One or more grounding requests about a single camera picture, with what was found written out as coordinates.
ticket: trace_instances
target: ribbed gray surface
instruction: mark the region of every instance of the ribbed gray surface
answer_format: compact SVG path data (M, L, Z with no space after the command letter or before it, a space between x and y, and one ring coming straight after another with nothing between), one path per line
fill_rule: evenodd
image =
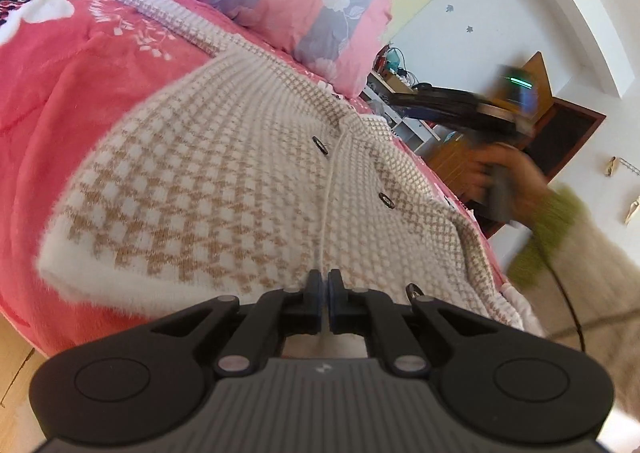
M54 440L42 453L106 453ZM438 405L426 383L397 379L375 359L271 359L257 375L218 384L188 423L125 453L514 453ZM549 453L602 453L595 443Z

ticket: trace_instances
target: cardigan button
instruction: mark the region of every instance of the cardigan button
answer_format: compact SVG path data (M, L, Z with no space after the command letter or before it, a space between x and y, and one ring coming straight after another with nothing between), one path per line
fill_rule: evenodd
M389 209L396 209L396 204L394 204L393 200L391 200L391 198L386 196L384 193L379 193L378 197L380 198L380 200L382 200L386 207L388 207Z
M326 146L322 143L322 141L320 139L318 139L318 137L313 136L311 138L312 141L314 141L314 143L316 143L316 146L318 146L318 149L324 154L324 155L329 155L329 150L326 149Z

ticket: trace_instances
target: person's hand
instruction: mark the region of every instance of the person's hand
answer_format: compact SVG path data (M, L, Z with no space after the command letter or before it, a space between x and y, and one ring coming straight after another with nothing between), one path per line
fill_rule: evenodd
M491 186L491 177L486 173L492 164L509 169L514 188L513 218L531 227L536 211L550 193L542 171L527 155L506 144L473 149L465 166L466 194L472 200L484 200L486 189Z

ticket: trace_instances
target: pink blanket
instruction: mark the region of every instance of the pink blanket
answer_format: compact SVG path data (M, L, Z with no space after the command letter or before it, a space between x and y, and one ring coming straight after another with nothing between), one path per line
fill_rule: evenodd
M267 48L210 6L176 1ZM68 303L36 274L39 238L66 180L124 113L208 56L115 0L29 0L10 14L14 30L0 25L0 310L51 355L142 322L90 303ZM367 112L361 101L353 104ZM443 196L457 202L416 162Z

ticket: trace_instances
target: beige fuzzy sleeve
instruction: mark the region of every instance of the beige fuzzy sleeve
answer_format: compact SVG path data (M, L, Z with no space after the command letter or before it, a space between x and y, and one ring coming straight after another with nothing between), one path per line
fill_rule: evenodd
M640 420L640 269L593 224L569 189L550 198L530 241L516 257L511 281L527 297L549 338L578 348L571 313L538 248L551 266L583 327L586 351L616 386L620 408Z

